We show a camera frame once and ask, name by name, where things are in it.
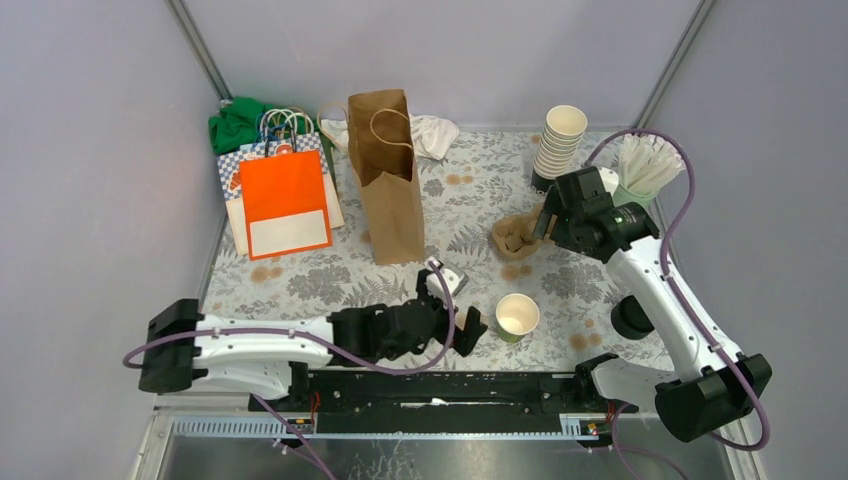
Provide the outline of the brown pulp cup carrier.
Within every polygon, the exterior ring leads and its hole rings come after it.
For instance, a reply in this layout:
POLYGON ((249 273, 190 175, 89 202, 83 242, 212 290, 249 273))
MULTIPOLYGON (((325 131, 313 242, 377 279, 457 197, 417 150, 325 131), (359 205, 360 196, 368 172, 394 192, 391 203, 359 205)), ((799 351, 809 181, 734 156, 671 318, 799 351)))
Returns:
POLYGON ((542 239, 533 234, 542 207, 542 204, 538 204, 529 213, 510 215, 495 222, 490 238, 501 260, 524 260, 535 254, 543 244, 551 242, 550 231, 542 239))

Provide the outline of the green paper cup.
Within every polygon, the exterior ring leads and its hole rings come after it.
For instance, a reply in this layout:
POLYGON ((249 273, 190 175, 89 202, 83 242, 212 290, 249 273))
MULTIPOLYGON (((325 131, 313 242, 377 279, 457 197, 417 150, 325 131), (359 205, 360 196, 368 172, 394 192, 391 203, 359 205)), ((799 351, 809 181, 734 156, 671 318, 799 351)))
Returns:
POLYGON ((535 330, 540 318, 536 302, 520 293, 504 296, 495 309, 498 336, 507 343, 516 343, 535 330))

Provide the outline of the brown paper bag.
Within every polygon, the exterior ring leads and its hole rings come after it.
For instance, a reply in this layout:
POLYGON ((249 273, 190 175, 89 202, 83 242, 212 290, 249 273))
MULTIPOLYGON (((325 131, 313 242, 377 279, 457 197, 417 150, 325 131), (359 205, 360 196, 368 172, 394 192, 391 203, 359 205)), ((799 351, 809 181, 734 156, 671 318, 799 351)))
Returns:
POLYGON ((350 96, 344 109, 347 154, 379 265, 427 257, 421 189, 402 89, 350 96))

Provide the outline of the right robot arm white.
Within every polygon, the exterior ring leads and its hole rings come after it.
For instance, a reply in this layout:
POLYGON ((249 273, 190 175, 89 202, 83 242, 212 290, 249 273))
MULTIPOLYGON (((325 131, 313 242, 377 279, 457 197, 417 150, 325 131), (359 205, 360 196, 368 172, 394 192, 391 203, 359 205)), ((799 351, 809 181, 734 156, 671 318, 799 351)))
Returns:
POLYGON ((656 224, 637 203, 614 204, 598 168, 554 180, 534 229, 558 247, 600 261, 628 291, 610 315, 630 340, 657 333, 672 370, 644 367, 615 354, 580 363, 575 402, 597 412, 611 400, 659 415, 691 442, 750 414, 772 378, 761 354, 747 355, 706 313, 676 267, 661 254, 656 224))

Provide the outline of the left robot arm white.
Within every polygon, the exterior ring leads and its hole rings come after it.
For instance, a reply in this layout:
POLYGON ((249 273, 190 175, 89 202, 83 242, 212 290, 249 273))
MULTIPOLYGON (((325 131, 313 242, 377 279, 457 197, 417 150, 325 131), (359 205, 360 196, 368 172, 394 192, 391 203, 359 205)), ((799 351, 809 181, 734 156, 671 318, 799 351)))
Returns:
POLYGON ((125 355, 146 393, 182 392, 196 383, 275 400, 296 411, 309 401, 308 373, 328 366, 392 376, 421 373, 449 352, 468 356, 487 332, 469 307, 457 320, 465 278, 430 260, 416 296, 400 305, 349 307, 324 316, 263 323, 205 315, 179 299, 149 321, 146 342, 125 355))

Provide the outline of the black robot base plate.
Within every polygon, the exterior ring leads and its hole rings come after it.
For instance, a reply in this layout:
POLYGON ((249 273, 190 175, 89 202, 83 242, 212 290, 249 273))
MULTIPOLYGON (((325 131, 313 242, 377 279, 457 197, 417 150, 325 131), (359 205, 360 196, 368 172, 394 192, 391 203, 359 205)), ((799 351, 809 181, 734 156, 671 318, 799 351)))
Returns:
POLYGON ((608 420, 619 407, 599 396, 587 376, 571 372, 428 371, 390 376, 374 371, 297 369, 292 393, 271 400, 280 414, 553 416, 608 420))

